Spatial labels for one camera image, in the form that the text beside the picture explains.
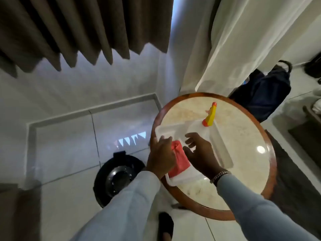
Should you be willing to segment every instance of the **bracelet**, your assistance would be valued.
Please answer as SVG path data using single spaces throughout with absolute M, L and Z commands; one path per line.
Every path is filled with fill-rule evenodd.
M 219 181 L 219 179 L 225 175 L 225 174 L 232 174 L 230 171 L 221 171 L 219 172 L 219 174 L 217 174 L 214 178 L 212 178 L 212 180 L 210 181 L 210 183 L 214 183 L 214 185 L 216 186 L 217 182 Z

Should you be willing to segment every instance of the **red cloth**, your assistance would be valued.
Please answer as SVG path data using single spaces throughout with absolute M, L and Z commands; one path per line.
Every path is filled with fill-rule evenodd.
M 175 177 L 176 175 L 185 171 L 191 165 L 179 140 L 175 140 L 172 142 L 172 150 L 175 153 L 176 166 L 174 166 L 174 168 L 168 173 L 169 178 Z

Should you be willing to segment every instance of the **white tray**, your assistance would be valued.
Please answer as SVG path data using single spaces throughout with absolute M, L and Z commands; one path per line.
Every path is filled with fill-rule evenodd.
M 232 158 L 224 144 L 224 140 L 220 134 L 219 127 L 216 121 L 214 120 L 213 125 L 209 127 L 204 127 L 202 125 L 202 121 L 203 119 L 195 121 L 186 121 L 184 123 L 166 126 L 159 125 L 155 129 L 157 140 L 159 140 L 162 135 L 165 138 L 172 136 L 173 141 L 179 140 L 182 146 L 186 146 L 185 141 L 187 140 L 187 138 L 185 137 L 185 134 L 197 132 L 202 138 L 211 143 L 214 155 L 216 159 L 218 159 L 219 164 L 225 169 L 232 168 Z M 189 183 L 202 178 L 206 178 L 192 165 L 188 169 L 186 169 L 185 171 L 173 178 L 169 178 L 168 174 L 166 174 L 165 177 L 169 186 L 177 186 L 180 184 Z

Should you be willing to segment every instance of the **light blue sleeve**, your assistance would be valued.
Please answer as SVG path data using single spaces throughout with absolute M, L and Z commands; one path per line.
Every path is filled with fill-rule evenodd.
M 283 214 L 273 202 L 248 189 L 232 174 L 219 179 L 217 192 L 233 212 L 249 241 L 318 240 Z
M 97 213 L 72 241 L 140 241 L 161 183 L 154 173 L 140 172 Z

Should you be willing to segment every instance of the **black slipper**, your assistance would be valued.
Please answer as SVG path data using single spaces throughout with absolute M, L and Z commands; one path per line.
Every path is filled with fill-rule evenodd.
M 158 220 L 158 240 L 163 240 L 163 233 L 169 233 L 171 238 L 173 238 L 174 222 L 171 216 L 166 212 L 161 212 L 158 215 Z

